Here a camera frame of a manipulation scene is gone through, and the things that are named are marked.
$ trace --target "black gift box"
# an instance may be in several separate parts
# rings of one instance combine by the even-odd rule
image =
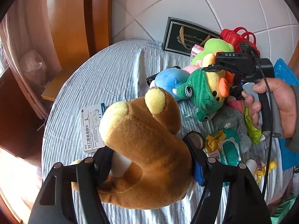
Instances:
[[[163,50],[190,56],[193,46],[195,44],[200,45],[208,39],[208,36],[210,36],[209,38],[220,38],[217,32],[198,24],[168,17],[163,40]]]

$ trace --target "plush toy eye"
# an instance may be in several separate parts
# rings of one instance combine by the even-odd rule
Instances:
[[[204,120],[205,120],[205,121],[208,121],[210,118],[211,118],[211,116],[206,115],[206,116],[204,117]]]
[[[192,96],[192,89],[190,86],[185,87],[185,93],[188,98]]]

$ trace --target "white cup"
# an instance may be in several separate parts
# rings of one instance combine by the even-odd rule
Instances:
[[[257,163],[254,160],[249,159],[246,162],[246,166],[248,167],[248,169],[250,170],[251,174],[253,175],[254,172],[255,172],[255,169],[257,168]]]

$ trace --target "red bag handle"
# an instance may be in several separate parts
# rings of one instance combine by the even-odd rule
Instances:
[[[245,32],[245,33],[243,33],[242,35],[241,35],[241,37],[243,37],[243,38],[245,38],[245,36],[246,36],[246,39],[247,39],[247,36],[249,36],[249,35],[252,35],[253,36],[253,45],[255,46],[256,44],[257,44],[257,38],[255,37],[255,34],[254,33],[252,33],[252,32]]]
[[[234,29],[234,32],[238,33],[240,30],[248,32],[247,29],[245,29],[244,27],[237,27]]]

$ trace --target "gray plush toy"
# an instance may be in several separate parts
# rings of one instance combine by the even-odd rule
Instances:
[[[247,135],[244,117],[240,111],[223,106],[213,117],[213,122],[218,130],[234,129],[239,137],[241,153],[249,151],[252,141]]]

